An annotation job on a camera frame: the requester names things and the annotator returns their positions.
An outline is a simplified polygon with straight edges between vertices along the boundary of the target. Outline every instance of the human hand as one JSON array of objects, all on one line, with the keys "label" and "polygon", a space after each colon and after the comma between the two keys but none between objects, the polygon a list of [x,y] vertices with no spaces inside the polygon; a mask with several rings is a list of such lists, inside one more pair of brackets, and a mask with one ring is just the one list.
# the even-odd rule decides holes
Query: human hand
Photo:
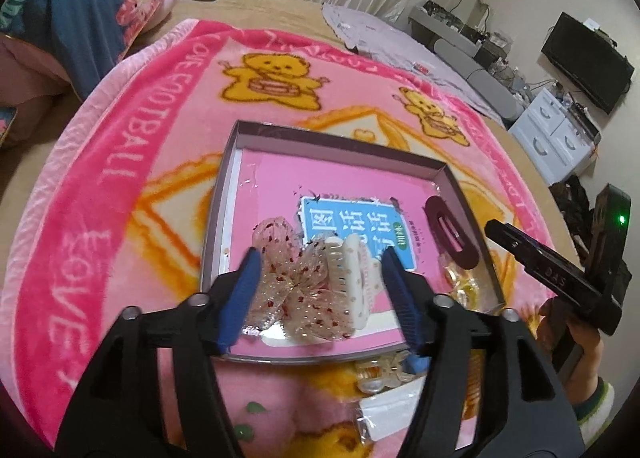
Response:
[{"label": "human hand", "polygon": [[[554,297],[540,307],[540,315],[544,316],[544,319],[540,321],[538,326],[538,343],[543,352],[549,356],[552,345],[556,342],[556,334],[553,333],[548,316],[551,314],[554,304],[559,301],[562,300]],[[570,314],[566,324],[571,337],[584,350],[582,358],[564,385],[569,402],[572,406],[577,406],[588,400],[598,388],[598,369],[600,362],[602,362],[604,343],[598,329],[578,319],[575,315]]]}]

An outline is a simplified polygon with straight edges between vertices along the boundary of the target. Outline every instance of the pink flower print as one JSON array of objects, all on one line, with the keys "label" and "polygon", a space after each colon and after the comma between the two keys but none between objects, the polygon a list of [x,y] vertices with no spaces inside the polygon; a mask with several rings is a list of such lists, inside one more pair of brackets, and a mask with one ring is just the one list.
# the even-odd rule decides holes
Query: pink flower print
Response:
[{"label": "pink flower print", "polygon": [[124,0],[116,14],[116,21],[121,26],[129,25],[124,34],[125,43],[128,44],[136,37],[156,6],[158,2],[155,0]]}]

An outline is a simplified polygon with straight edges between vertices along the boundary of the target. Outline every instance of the drawer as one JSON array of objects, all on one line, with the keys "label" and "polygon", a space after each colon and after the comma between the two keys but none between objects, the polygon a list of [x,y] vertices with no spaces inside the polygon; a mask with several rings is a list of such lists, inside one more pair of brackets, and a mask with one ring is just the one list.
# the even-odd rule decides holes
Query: drawer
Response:
[{"label": "drawer", "polygon": [[566,118],[564,108],[546,90],[540,92],[534,99],[527,108],[526,114],[548,134],[553,133]]},{"label": "drawer", "polygon": [[517,139],[548,185],[563,180],[572,170],[551,141],[533,124],[514,125],[509,132]]},{"label": "drawer", "polygon": [[551,143],[572,167],[580,164],[591,153],[591,145],[568,118],[552,133]]}]

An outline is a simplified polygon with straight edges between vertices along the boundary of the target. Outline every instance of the teddy bear print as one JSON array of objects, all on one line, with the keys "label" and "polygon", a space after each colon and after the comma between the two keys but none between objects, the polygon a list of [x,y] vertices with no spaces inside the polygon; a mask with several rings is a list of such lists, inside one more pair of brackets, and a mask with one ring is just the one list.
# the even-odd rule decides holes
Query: teddy bear print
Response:
[{"label": "teddy bear print", "polygon": [[248,53],[242,56],[243,66],[234,67],[220,61],[223,73],[235,78],[222,97],[235,102],[278,102],[295,108],[315,112],[320,103],[315,90],[329,82],[326,77],[312,79],[309,62],[290,54]]},{"label": "teddy bear print", "polygon": [[460,131],[456,117],[446,115],[430,98],[421,93],[409,88],[400,88],[400,93],[408,102],[404,102],[399,95],[394,95],[394,99],[402,102],[409,113],[420,118],[424,134],[433,138],[450,138],[460,146],[470,145],[466,136]]}]

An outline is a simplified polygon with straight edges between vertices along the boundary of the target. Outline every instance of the sleeve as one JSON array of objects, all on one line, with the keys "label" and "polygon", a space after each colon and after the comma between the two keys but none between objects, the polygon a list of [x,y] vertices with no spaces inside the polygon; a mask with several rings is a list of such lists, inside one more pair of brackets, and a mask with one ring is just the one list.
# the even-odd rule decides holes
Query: sleeve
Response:
[{"label": "sleeve", "polygon": [[595,393],[585,402],[574,406],[585,446],[590,446],[609,425],[613,399],[612,385],[599,378]]}]

